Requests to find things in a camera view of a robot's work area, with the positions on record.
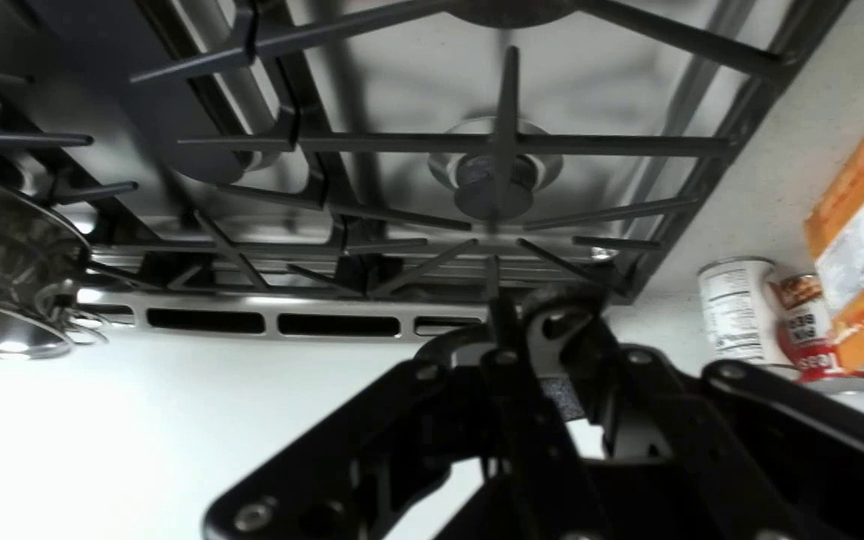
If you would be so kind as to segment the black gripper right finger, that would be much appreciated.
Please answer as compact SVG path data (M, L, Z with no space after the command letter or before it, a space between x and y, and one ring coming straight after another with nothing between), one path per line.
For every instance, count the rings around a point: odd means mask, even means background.
M864 540L864 414L740 359L698 377L620 346L598 292L535 292L526 326L564 321L556 359L608 457L656 448L682 520L721 540Z

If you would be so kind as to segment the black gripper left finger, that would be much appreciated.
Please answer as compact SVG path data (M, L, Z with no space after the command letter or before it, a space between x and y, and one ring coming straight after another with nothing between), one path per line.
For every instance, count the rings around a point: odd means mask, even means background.
M509 302L425 343L285 445L201 516L205 540L386 540L460 461L484 487L434 540L568 540L594 525L583 460L539 389Z

